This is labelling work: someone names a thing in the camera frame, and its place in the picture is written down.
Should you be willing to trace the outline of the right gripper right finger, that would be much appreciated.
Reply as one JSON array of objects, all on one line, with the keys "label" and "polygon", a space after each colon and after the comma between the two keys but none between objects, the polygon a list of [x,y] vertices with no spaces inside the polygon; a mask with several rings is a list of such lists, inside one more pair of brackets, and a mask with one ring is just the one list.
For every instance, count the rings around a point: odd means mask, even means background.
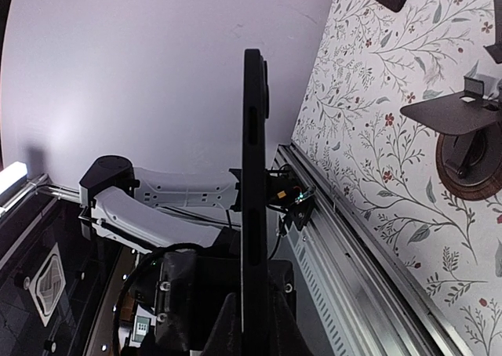
[{"label": "right gripper right finger", "polygon": [[314,356],[278,285],[269,278],[269,355]]}]

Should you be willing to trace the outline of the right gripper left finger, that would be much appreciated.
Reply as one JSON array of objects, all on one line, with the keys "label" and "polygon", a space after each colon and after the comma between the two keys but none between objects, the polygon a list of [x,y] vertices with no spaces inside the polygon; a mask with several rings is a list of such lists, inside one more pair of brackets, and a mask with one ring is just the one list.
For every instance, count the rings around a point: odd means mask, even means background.
[{"label": "right gripper left finger", "polygon": [[243,355],[243,327],[240,295],[230,293],[216,318],[202,356]]}]

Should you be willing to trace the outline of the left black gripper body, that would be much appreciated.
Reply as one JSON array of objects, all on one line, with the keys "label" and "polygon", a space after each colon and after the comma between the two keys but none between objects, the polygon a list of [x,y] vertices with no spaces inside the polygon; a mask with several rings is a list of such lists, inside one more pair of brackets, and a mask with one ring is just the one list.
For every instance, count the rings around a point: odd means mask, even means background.
[{"label": "left black gripper body", "polygon": [[[240,295],[242,307],[242,261],[240,237],[218,238],[203,248],[181,243],[156,250],[160,262],[156,286],[155,352],[187,355],[203,351],[216,318],[230,293]],[[295,278],[288,260],[267,259],[268,280],[279,287],[295,319]],[[265,337],[243,333],[243,355],[269,355],[270,326]]]}]

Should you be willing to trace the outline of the black phone front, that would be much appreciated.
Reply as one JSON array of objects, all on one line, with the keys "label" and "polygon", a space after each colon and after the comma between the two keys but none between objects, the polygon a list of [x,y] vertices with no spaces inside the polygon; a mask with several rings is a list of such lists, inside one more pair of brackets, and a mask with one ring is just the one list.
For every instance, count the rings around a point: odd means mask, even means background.
[{"label": "black phone front", "polygon": [[268,332],[265,122],[267,65],[259,49],[244,52],[242,101],[242,330]]}]

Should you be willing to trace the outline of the black round base stand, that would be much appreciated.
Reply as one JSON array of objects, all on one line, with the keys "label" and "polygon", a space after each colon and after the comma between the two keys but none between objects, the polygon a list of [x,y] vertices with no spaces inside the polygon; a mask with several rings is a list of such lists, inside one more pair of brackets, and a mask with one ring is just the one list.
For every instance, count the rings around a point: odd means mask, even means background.
[{"label": "black round base stand", "polygon": [[400,109],[438,134],[435,166],[445,189],[467,201],[501,191],[501,100],[485,97],[485,83],[464,77],[464,88]]}]

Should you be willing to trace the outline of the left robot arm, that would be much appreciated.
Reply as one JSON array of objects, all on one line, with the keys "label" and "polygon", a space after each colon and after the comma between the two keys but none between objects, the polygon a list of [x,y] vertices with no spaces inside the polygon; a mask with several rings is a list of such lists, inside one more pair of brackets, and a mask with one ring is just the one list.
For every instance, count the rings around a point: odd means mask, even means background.
[{"label": "left robot arm", "polygon": [[201,178],[98,158],[80,181],[82,224],[144,258],[120,297],[149,307],[155,327],[116,355],[306,355],[295,320],[293,266],[267,254],[266,211],[303,197],[289,170]]}]

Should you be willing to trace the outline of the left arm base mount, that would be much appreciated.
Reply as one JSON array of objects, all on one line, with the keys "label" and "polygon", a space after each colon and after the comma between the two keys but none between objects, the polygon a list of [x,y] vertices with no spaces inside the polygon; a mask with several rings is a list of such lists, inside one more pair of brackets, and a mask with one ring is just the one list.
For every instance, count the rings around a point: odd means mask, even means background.
[{"label": "left arm base mount", "polygon": [[316,187],[303,183],[290,164],[267,171],[266,206],[282,214],[287,227],[301,232],[315,207]]}]

